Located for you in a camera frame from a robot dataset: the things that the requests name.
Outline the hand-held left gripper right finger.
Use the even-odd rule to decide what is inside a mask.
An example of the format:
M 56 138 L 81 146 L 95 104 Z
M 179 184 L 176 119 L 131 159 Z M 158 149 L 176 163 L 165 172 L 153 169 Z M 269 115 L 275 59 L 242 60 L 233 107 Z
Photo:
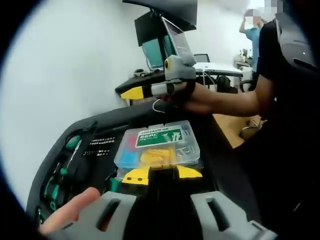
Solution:
M 258 207 L 250 189 L 240 203 L 227 197 L 216 179 L 204 169 L 172 166 L 172 239 L 275 240 L 277 234 L 255 221 Z

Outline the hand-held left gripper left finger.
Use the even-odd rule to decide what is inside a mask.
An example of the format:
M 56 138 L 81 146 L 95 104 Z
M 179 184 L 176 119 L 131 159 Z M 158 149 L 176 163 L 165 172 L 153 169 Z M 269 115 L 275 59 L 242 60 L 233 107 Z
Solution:
M 47 234 L 50 240 L 122 240 L 126 223 L 137 197 L 108 191 L 93 203 L 82 209 L 77 221 Z M 116 206 L 111 214 L 107 229 L 102 231 L 99 224 Z

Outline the person's right hand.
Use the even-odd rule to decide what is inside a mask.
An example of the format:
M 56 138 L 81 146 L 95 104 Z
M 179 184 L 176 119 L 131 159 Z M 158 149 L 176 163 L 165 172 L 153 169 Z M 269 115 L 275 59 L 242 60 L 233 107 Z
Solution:
M 196 82 L 183 82 L 177 85 L 180 89 L 171 94 L 157 98 L 177 108 L 196 114 L 214 114 L 213 96 L 215 93 Z

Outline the person's left hand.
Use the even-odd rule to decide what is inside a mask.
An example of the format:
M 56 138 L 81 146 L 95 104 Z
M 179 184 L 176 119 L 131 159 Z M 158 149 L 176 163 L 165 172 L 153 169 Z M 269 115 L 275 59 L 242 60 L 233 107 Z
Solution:
M 82 209 L 93 203 L 101 196 L 98 189 L 89 187 L 82 193 L 73 197 L 69 202 L 60 207 L 46 219 L 39 227 L 39 231 L 46 235 L 61 229 L 66 224 L 76 222 Z

